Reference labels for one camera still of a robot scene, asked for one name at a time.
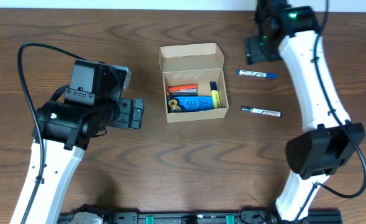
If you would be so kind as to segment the blue whiteboard marker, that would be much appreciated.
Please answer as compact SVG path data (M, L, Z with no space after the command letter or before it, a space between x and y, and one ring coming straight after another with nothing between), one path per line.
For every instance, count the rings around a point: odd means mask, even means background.
M248 71L248 70L237 70L237 74L238 75L252 76L252 77L277 79L277 74L275 74L275 73L255 72L255 71Z

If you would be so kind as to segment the black whiteboard marker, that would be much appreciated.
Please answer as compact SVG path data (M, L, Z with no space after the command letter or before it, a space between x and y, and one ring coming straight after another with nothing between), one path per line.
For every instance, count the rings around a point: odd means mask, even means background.
M240 109L242 111L246 111L246 112L249 112L249 113L263 114L263 115L267 115L267 116L281 117L281 112L279 112L279 111L265 110L265 109L253 108L253 107L248 107L248 106L241 106Z

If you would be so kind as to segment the cardboard box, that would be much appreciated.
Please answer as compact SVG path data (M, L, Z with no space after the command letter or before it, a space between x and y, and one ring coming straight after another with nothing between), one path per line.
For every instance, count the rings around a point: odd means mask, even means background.
M224 118L229 109L224 80L224 55L215 43L164 46L159 51L163 92L173 86L197 85L199 96L211 96L211 82L216 82L221 107L207 111L170 111L165 100L168 123Z

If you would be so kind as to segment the correction tape dispenser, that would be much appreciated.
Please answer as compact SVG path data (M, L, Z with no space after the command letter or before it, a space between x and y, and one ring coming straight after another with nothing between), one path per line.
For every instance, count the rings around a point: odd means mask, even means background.
M168 105L169 105L169 112L170 113L181 113L182 109L181 107L179 106L179 103L177 100L175 99L172 99L168 102Z

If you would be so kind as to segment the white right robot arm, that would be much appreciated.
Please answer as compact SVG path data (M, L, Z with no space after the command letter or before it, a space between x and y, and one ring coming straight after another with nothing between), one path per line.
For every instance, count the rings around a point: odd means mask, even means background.
M286 0L260 0L254 15L258 34L245 41L247 63L285 63L301 111L303 133L288 141L290 174L270 212L260 223L335 223L333 210L312 212L319 189L353 154L360 154L365 130L344 109L323 49L325 21L311 7L293 7Z

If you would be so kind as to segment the yellow highlighter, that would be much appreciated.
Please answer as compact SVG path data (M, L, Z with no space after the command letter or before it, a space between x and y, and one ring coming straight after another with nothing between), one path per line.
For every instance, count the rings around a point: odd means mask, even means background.
M209 85L210 85L211 96L212 96L212 100L213 100L213 108L219 109L219 108L221 108L221 102L220 102L219 92L218 92L218 88L217 88L217 83L214 81L211 81L211 82L209 82Z

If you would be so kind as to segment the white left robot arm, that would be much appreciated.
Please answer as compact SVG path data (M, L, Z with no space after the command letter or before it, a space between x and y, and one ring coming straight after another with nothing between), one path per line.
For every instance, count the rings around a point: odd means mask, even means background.
M127 67L77 60L71 82L36 111L30 167L11 223L56 223L90 139L108 128L140 129L144 101L121 98Z

